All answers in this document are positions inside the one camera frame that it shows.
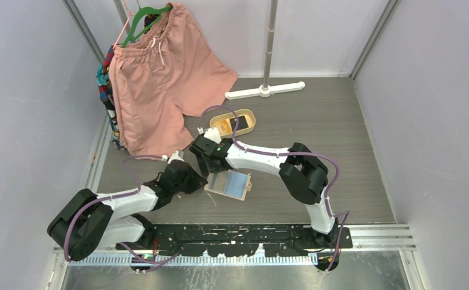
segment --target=phone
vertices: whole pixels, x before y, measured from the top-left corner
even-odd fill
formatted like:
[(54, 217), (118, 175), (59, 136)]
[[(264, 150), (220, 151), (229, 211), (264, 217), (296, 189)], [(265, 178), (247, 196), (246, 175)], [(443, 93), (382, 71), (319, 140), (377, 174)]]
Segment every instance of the phone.
[[(236, 118), (233, 117), (229, 119), (229, 123), (231, 123), (231, 130), (233, 130), (236, 125)], [(236, 130), (239, 131), (247, 128), (249, 128), (249, 125), (247, 124), (247, 119), (245, 116), (238, 117), (238, 128)]]

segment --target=yellow object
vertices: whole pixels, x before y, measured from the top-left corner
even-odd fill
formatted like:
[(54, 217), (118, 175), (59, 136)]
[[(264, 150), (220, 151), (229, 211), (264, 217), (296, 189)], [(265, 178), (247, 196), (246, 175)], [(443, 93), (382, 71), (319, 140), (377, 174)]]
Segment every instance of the yellow object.
[[(256, 125), (256, 117), (254, 117), (254, 113), (252, 113), (252, 111), (249, 109), (240, 109), (235, 111), (235, 113), (236, 115), (238, 115), (238, 117), (245, 117), (245, 120), (247, 121), (248, 125), (248, 128), (237, 130), (236, 136), (252, 132)], [(235, 115), (233, 115), (233, 113), (227, 113), (213, 117), (210, 120), (210, 127), (216, 127), (217, 129), (219, 129), (222, 138), (231, 138), (233, 136), (233, 128), (231, 128), (231, 123), (229, 122), (229, 119), (234, 117)]]

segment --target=white drawstring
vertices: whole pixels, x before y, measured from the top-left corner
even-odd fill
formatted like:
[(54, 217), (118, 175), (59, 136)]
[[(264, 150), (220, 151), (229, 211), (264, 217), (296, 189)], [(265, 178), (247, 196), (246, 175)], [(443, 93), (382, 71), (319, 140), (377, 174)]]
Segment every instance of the white drawstring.
[(165, 67), (165, 62), (163, 62), (163, 56), (161, 55), (161, 42), (158, 43), (158, 52), (160, 53), (161, 64)]
[[(151, 45), (151, 48), (154, 47), (155, 43), (156, 43), (156, 37), (153, 37), (153, 44)], [(165, 66), (165, 62), (163, 61), (163, 56), (161, 55), (161, 42), (158, 43), (158, 53), (160, 54), (161, 64)]]

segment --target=colorful patterned fabric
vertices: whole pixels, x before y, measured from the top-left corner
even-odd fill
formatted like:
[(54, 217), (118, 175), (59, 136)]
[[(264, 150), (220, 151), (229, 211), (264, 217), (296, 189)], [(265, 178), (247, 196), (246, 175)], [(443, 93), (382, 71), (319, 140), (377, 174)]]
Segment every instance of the colorful patterned fabric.
[[(147, 27), (151, 22), (156, 20), (158, 15), (149, 14), (144, 19), (144, 27)], [(99, 68), (97, 69), (96, 79), (97, 85), (99, 86), (99, 96), (101, 98), (101, 102), (106, 108), (108, 113), (108, 120), (110, 121), (110, 127), (112, 128), (112, 135), (111, 140), (114, 142), (115, 147), (117, 149), (124, 149), (119, 142), (119, 125), (117, 124), (117, 115), (115, 114), (115, 105), (114, 105), (114, 97), (112, 95), (112, 83), (110, 82), (110, 78), (108, 77), (108, 70), (110, 67), (110, 63), (112, 62), (112, 58), (114, 56), (114, 48), (110, 47), (108, 53), (106, 54), (106, 58)]]

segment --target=wood grain surface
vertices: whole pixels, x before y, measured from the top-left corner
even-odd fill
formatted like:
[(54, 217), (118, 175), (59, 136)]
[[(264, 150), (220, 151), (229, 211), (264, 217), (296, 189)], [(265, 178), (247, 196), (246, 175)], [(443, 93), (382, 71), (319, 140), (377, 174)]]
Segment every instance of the wood grain surface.
[[(330, 196), (335, 213), (350, 210), (349, 223), (394, 223), (393, 215), (377, 168), (361, 109), (349, 78), (271, 79), (271, 85), (303, 80), (306, 87), (297, 92), (268, 98), (252, 97), (226, 100), (232, 109), (247, 108), (256, 116), (256, 127), (239, 141), (263, 147), (290, 147), (305, 144), (313, 152), (335, 158), (341, 175)], [(257, 88), (261, 79), (239, 79), (234, 90)], [(208, 126), (223, 110), (209, 112), (203, 122)], [(185, 127), (197, 136), (199, 118), (185, 117)], [(122, 169), (129, 157), (111, 144), (99, 183), (100, 193), (134, 188), (135, 182)], [(185, 160), (199, 172), (195, 156), (187, 149)], [(329, 167), (329, 180), (334, 167)], [(142, 181), (154, 179), (165, 168), (158, 161), (133, 160), (128, 163)], [(288, 193), (279, 177), (250, 172), (252, 191), (245, 201), (211, 194), (202, 189), (191, 195), (179, 194), (172, 202), (144, 215), (156, 224), (165, 223), (289, 223), (310, 222), (306, 208)]]

